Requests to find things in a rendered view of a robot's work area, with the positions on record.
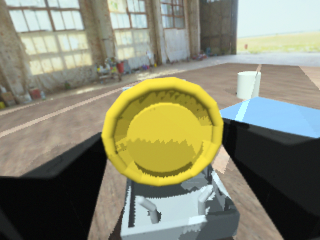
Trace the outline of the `yellow round plate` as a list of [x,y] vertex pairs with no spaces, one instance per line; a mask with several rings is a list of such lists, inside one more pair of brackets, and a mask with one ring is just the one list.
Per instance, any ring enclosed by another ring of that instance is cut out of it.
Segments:
[[106,113],[102,138],[120,174],[159,187],[204,170],[221,146],[222,132],[216,101],[197,84],[167,77],[122,92]]

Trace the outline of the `light blue flat mat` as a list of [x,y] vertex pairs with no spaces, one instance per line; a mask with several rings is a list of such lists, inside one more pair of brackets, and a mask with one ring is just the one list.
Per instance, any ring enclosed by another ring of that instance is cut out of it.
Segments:
[[282,132],[320,137],[320,110],[316,109],[256,97],[219,112],[223,118]]

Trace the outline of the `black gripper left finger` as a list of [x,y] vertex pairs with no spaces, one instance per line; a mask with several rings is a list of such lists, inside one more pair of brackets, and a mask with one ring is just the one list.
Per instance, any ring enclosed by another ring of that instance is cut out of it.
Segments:
[[88,240],[108,160],[102,134],[19,177],[0,176],[0,230],[9,240]]

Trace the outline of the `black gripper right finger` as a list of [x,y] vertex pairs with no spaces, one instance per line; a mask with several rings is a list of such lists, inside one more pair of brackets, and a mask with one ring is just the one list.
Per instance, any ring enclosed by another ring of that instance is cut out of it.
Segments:
[[319,238],[320,137],[222,118],[222,146],[283,240]]

